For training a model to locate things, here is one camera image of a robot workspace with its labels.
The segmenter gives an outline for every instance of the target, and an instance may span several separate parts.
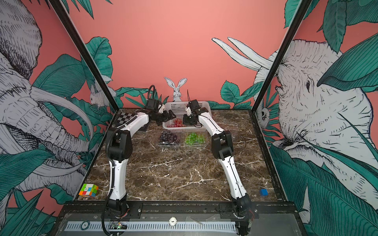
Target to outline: elephant tusk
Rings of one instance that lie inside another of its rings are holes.
[[[57,167],[52,167],[52,166],[49,166],[49,165],[43,163],[42,165],[37,167],[33,171],[33,173],[40,175],[40,176],[45,176],[45,177],[58,177],[58,176],[71,174],[71,173],[75,172],[76,170],[78,170],[81,166],[82,166],[82,164],[78,164],[78,165],[76,165],[74,167],[70,167],[70,168],[57,168]]]
[[[37,88],[37,87],[34,87],[34,86],[31,87],[30,96],[35,101],[38,101],[38,102],[50,102],[50,103],[53,103],[55,105],[59,105],[59,106],[68,108],[71,111],[73,111],[76,114],[78,114],[79,116],[81,116],[82,119],[87,123],[87,125],[89,127],[90,138],[92,139],[92,137],[93,137],[93,126],[92,126],[92,123],[91,123],[90,119],[88,118],[87,114],[85,114],[83,112],[83,110],[81,110],[78,106],[76,106],[72,102],[70,102],[70,101],[68,101],[68,100],[66,100],[66,99],[64,99],[62,97],[59,97],[58,95],[49,93],[49,92],[47,92],[47,91],[45,91],[43,89],[40,89],[40,88]]]

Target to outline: plastic container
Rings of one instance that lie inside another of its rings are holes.
[[[164,130],[156,136],[156,144],[164,148],[179,148],[182,141],[182,133]]]
[[[183,133],[183,144],[187,147],[204,148],[208,144],[207,132],[185,132]]]
[[[165,104],[164,110],[172,110],[173,113],[176,115],[176,119],[169,120],[167,122],[163,122],[163,128],[171,131],[206,131],[206,128],[202,126],[199,122],[194,125],[182,125],[181,127],[173,127],[175,120],[183,120],[184,114],[186,114],[186,106],[189,102],[167,102]],[[209,114],[211,115],[210,105],[206,101],[198,101],[198,104],[200,107],[206,107],[206,109],[209,111]]]

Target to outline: rubik's cube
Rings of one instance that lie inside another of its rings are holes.
[[[83,184],[79,195],[94,197],[97,193],[98,186],[94,184]]]

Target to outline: checkerboard pattern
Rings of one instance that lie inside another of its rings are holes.
[[[120,125],[128,122],[133,116],[134,116],[134,114],[132,114],[132,113],[121,112],[121,114],[119,115],[119,117],[116,121],[117,126],[120,126]]]
[[[94,184],[83,184],[79,195],[94,197],[97,193],[98,186]]]

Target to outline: pink wall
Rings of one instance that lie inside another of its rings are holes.
[[[256,72],[233,61],[211,39],[231,44],[227,37],[232,37],[267,58],[287,30],[284,0],[92,1],[94,19],[79,4],[80,12],[67,2],[85,43],[97,36],[109,39],[111,88],[154,84],[163,98],[170,96],[168,101],[173,89],[164,77],[176,85],[181,78],[188,79],[181,88],[182,100],[189,89],[198,100],[227,103],[220,96],[223,83],[237,84],[242,93],[253,84]],[[135,107],[125,98],[122,101],[125,107]]]

